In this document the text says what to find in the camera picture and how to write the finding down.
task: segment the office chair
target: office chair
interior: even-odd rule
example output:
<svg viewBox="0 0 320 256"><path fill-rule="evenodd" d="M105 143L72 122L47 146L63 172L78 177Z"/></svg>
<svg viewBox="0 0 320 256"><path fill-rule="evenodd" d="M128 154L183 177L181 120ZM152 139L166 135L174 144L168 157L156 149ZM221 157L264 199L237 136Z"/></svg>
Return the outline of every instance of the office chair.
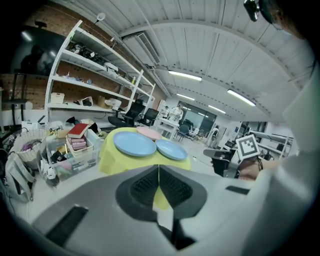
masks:
<svg viewBox="0 0 320 256"><path fill-rule="evenodd" d="M180 126L179 130L176 131L176 133L175 133L174 136L176 136L177 134L180 135L179 141L180 141L180 140L183 141L183 139L184 139L184 137L187 135L188 131L189 131L188 125L183 124L183 125Z"/></svg>
<svg viewBox="0 0 320 256"><path fill-rule="evenodd" d="M219 157L212 157L211 159L212 159L214 172L220 175L221 177L223 177L224 171L228 169L228 165L230 161L224 158L219 158Z"/></svg>
<svg viewBox="0 0 320 256"><path fill-rule="evenodd" d="M123 118L108 116L108 121L110 124L115 126L115 129L120 127L134 127L135 121L138 120L139 114L144 110L144 108L145 106L143 105L143 101L141 99L137 99L132 103L129 111L123 116Z"/></svg>
<svg viewBox="0 0 320 256"><path fill-rule="evenodd" d="M138 120L138 123L150 127L155 122L158 113L159 111L153 108L148 108L145 114L140 114L140 116L143 116L143 118Z"/></svg>

